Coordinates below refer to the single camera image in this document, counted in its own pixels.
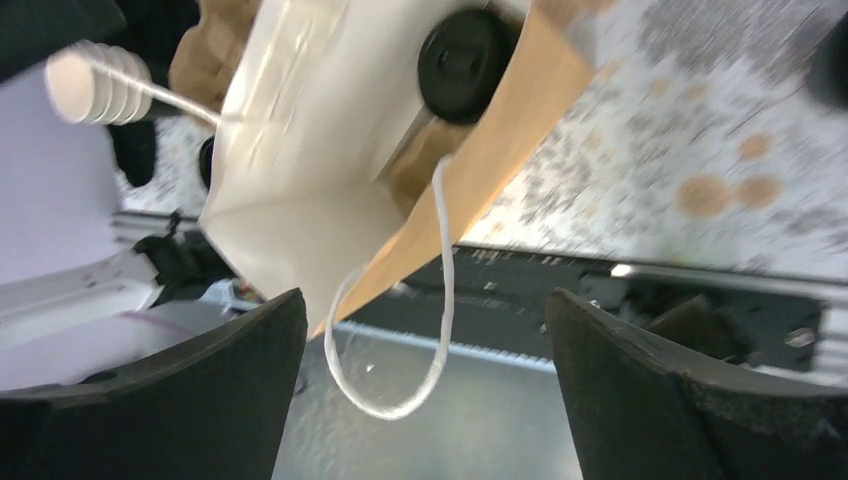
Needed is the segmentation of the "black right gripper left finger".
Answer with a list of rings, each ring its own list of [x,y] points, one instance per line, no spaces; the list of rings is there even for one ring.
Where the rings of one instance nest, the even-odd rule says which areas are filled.
[[[268,479],[307,334],[299,289],[73,385],[1,396],[5,479]]]

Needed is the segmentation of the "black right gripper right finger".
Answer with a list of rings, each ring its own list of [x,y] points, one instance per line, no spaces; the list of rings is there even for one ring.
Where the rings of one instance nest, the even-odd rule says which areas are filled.
[[[708,357],[557,289],[545,322],[587,479],[843,479],[847,392]]]

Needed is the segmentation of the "brown paper bag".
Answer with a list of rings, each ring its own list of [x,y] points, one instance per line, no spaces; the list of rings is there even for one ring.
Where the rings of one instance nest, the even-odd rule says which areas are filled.
[[[593,77],[566,31],[588,7],[532,1],[494,97],[441,154],[409,212],[381,172],[424,113],[420,47],[456,1],[266,1],[217,124],[200,226],[267,298],[299,288],[308,330],[361,411],[409,416],[444,369],[454,318],[452,247],[494,203]],[[394,406],[345,379],[333,323],[435,257],[443,260],[440,342],[417,391]]]

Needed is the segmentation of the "black paper coffee cup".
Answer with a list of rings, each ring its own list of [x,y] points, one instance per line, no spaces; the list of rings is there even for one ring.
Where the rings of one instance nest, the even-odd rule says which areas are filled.
[[[488,108],[517,45],[519,31],[485,8],[459,10],[425,39],[417,77],[423,103],[454,124],[477,122]]]

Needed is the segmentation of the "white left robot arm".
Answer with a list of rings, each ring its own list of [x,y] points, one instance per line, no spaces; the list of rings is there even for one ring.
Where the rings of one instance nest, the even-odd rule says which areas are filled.
[[[105,260],[1,289],[1,388],[74,384],[145,356],[152,326],[138,313],[161,288],[142,254]]]

